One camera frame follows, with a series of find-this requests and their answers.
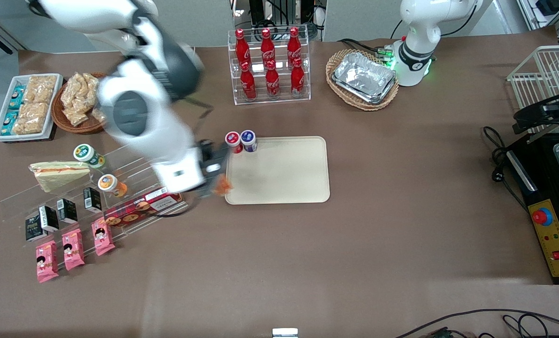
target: table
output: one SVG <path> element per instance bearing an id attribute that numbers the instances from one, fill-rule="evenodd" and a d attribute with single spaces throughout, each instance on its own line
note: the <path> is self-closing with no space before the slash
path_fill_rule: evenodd
<path id="1" fill-rule="evenodd" d="M 535 47 L 555 43 L 550 29 L 445 38 L 421 84 L 375 113 L 346 105 L 326 84 L 324 65 L 339 43 L 312 45 L 310 102 L 240 107 L 226 49 L 198 48 L 206 75 L 194 96 L 215 111 L 196 137 L 320 135 L 329 201 L 231 206 L 208 198 L 45 284 L 36 281 L 32 249 L 7 244 L 18 229 L 0 222 L 0 336 L 242 338 L 298 327 L 303 338 L 390 337 L 481 307 L 559 317 L 559 286 L 550 284 L 528 216 L 491 181 L 491 147 L 481 139 L 486 124 L 515 139 L 505 77 Z M 20 68 L 69 77 L 117 60 L 21 52 Z M 200 114 L 188 103 L 174 108 L 192 126 Z M 105 133 L 63 131 L 51 142 L 0 143 L 0 200 L 35 184 L 27 165 L 70 160 L 79 143 L 104 153 L 118 147 Z M 495 313 L 443 324 L 506 334 Z"/>

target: red bottle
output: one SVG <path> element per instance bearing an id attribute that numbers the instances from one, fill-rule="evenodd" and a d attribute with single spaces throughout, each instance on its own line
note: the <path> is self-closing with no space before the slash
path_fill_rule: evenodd
<path id="1" fill-rule="evenodd" d="M 279 97 L 279 74 L 275 70 L 275 60 L 270 60 L 266 63 L 267 74 L 265 79 L 267 80 L 267 95 L 269 99 L 277 100 Z"/>
<path id="2" fill-rule="evenodd" d="M 238 62 L 243 64 L 246 62 L 248 67 L 252 64 L 250 60 L 250 47 L 248 47 L 248 43 L 244 40 L 244 30 L 238 28 L 236 30 L 236 56 L 238 58 Z"/>
<path id="3" fill-rule="evenodd" d="M 302 59 L 294 59 L 292 69 L 292 96 L 300 98 L 305 92 L 305 71 L 302 70 Z"/>
<path id="4" fill-rule="evenodd" d="M 288 69 L 292 69 L 294 59 L 300 58 L 300 40 L 298 40 L 298 27 L 290 28 L 290 41 L 288 42 Z"/>
<path id="5" fill-rule="evenodd" d="M 246 62 L 240 64 L 242 73 L 240 75 L 240 81 L 242 82 L 242 88 L 246 97 L 246 101 L 252 102 L 256 100 L 256 87 L 254 86 L 254 77 L 250 72 L 250 66 Z"/>
<path id="6" fill-rule="evenodd" d="M 262 29 L 262 44 L 260 45 L 260 53 L 262 54 L 262 65 L 268 70 L 267 66 L 273 61 L 273 69 L 275 69 L 275 45 L 271 41 L 271 30 L 269 28 Z"/>

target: beige tray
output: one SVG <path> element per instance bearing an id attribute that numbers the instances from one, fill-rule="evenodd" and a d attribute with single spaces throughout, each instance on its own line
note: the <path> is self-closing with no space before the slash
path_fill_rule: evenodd
<path id="1" fill-rule="evenodd" d="M 327 147 L 323 137 L 259 138 L 256 152 L 231 154 L 230 205 L 322 203 L 329 199 Z"/>

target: white tray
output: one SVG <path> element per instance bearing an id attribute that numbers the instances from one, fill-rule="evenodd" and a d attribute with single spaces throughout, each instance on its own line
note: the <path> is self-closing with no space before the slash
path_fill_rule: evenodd
<path id="1" fill-rule="evenodd" d="M 6 112 L 8 111 L 8 104 L 10 103 L 10 98 L 13 95 L 13 90 L 15 90 L 15 86 L 17 81 L 23 85 L 27 85 L 29 83 L 29 78 L 33 75 L 37 76 L 45 76 L 45 75 L 54 75 L 56 76 L 56 84 L 54 85 L 54 91 L 52 92 L 52 97 L 50 98 L 50 103 L 48 104 L 48 113 L 46 115 L 46 121 L 44 122 L 44 126 L 41 128 L 41 133 L 30 133 L 27 135 L 7 135 L 2 136 L 2 124 L 4 122 L 4 117 L 6 116 Z M 33 74 L 33 75 L 18 75 L 17 77 L 13 77 L 10 81 L 10 86 L 8 87 L 8 92 L 6 93 L 6 98 L 4 98 L 4 103 L 2 104 L 2 109 L 0 109 L 0 142 L 7 143 L 15 143 L 15 142 L 28 142 L 28 141 L 37 141 L 40 139 L 48 139 L 50 138 L 50 133 L 52 133 L 52 127 L 54 126 L 54 121 L 52 120 L 52 116 L 50 111 L 52 110 L 52 101 L 54 101 L 54 96 L 56 96 L 57 92 L 60 90 L 62 86 L 62 75 L 56 73 L 45 73 L 45 74 Z"/>
<path id="2" fill-rule="evenodd" d="M 322 203 L 329 199 L 327 147 L 323 137 L 258 138 L 256 152 L 231 154 L 230 205 Z"/>

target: wicker basket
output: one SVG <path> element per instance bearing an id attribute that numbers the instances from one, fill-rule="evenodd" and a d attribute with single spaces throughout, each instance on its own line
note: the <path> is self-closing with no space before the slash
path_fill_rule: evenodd
<path id="1" fill-rule="evenodd" d="M 394 97 L 396 96 L 396 94 L 398 92 L 398 80 L 396 81 L 396 83 L 394 83 L 394 85 L 390 89 L 390 92 L 388 92 L 386 97 L 382 100 L 382 102 L 379 105 L 371 105 L 371 104 L 365 102 L 363 99 L 361 99 L 358 96 L 352 94 L 352 92 L 349 92 L 348 90 L 342 88 L 341 86 L 334 83 L 333 80 L 331 80 L 331 74 L 339 66 L 340 62 L 342 62 L 342 60 L 344 59 L 344 56 L 346 56 L 346 54 L 348 54 L 348 53 L 353 53 L 353 52 L 360 52 L 364 56 L 369 58 L 370 60 L 375 61 L 375 62 L 380 62 L 380 60 L 378 58 L 376 58 L 375 56 L 373 56 L 373 55 L 371 55 L 367 52 L 357 51 L 356 49 L 344 49 L 343 51 L 339 51 L 339 52 L 335 53 L 329 59 L 329 61 L 327 62 L 327 65 L 325 66 L 325 74 L 326 74 L 327 83 L 329 84 L 331 89 L 342 100 L 344 100 L 344 102 L 348 103 L 349 105 L 351 105 L 353 107 L 357 107 L 358 109 L 361 109 L 361 110 L 364 110 L 364 111 L 380 110 L 383 107 L 387 106 L 388 103 L 390 103 L 394 99 Z"/>
<path id="2" fill-rule="evenodd" d="M 91 73 L 94 77 L 98 79 L 102 79 L 106 76 L 105 73 Z M 64 110 L 64 105 L 62 105 L 62 101 L 60 97 L 62 96 L 62 92 L 64 92 L 64 88 L 67 88 L 67 84 L 63 84 L 54 97 L 54 101 L 52 102 L 52 119 L 58 128 L 65 130 L 71 133 L 79 133 L 79 134 L 90 134 L 90 133 L 97 133 L 103 130 L 102 124 L 96 120 L 95 117 L 91 115 L 91 109 L 88 111 L 88 120 L 81 122 L 76 127 L 73 127 L 71 122 L 67 119 L 66 115 L 62 112 Z"/>

